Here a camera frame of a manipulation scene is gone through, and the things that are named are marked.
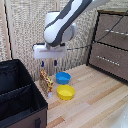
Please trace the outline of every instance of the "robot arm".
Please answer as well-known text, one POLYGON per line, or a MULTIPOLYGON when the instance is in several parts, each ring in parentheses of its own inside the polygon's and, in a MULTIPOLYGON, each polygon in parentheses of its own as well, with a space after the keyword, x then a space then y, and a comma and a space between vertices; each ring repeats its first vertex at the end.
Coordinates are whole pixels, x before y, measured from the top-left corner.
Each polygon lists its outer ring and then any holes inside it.
POLYGON ((70 0, 60 14, 48 23, 44 31, 45 41, 52 47, 63 42, 64 31, 83 12, 107 3, 109 0, 70 0))
POLYGON ((34 45, 34 58, 60 58, 67 53, 65 42, 77 34, 73 21, 85 11, 110 0, 70 0, 61 12, 49 12, 45 19, 44 45, 34 45))

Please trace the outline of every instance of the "drawer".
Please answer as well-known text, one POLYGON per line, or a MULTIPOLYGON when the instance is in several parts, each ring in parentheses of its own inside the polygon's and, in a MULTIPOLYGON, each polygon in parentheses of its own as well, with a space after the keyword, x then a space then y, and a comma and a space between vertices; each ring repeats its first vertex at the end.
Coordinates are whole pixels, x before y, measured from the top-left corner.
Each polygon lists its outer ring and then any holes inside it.
MULTIPOLYGON (((103 37, 120 18, 119 15, 101 14, 95 41, 103 37)), ((100 42, 128 50, 128 16, 125 16, 112 32, 100 42)))
POLYGON ((128 52, 103 44, 93 44, 89 63, 128 80, 128 52))

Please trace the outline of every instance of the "bowl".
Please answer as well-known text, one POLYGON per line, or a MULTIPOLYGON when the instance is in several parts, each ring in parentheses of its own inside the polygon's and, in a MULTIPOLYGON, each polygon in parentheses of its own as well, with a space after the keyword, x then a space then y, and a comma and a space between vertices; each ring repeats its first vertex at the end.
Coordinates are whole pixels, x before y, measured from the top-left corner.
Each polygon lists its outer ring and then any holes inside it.
POLYGON ((69 85, 60 85, 57 88, 58 97, 62 100, 71 100, 75 94, 75 89, 69 85))
POLYGON ((59 84, 68 84, 71 76, 65 72, 59 72, 56 74, 56 81, 59 84))

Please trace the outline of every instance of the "black storage box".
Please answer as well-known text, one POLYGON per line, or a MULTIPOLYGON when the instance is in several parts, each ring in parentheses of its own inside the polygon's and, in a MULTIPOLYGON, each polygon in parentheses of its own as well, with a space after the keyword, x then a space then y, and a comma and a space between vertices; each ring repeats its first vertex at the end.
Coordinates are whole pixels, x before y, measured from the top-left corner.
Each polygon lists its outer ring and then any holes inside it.
POLYGON ((46 128, 47 108, 20 60, 0 62, 0 128, 46 128))

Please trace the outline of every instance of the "wooden table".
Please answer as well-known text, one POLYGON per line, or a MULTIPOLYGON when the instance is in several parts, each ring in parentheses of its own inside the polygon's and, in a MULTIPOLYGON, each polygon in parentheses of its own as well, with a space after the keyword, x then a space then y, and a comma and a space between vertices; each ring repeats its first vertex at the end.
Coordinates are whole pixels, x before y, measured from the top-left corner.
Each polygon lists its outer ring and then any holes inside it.
POLYGON ((91 67, 82 65, 68 71, 69 85, 76 90, 74 98, 63 101, 58 98, 55 76, 53 97, 47 99, 47 128, 110 128, 128 102, 128 86, 91 67))

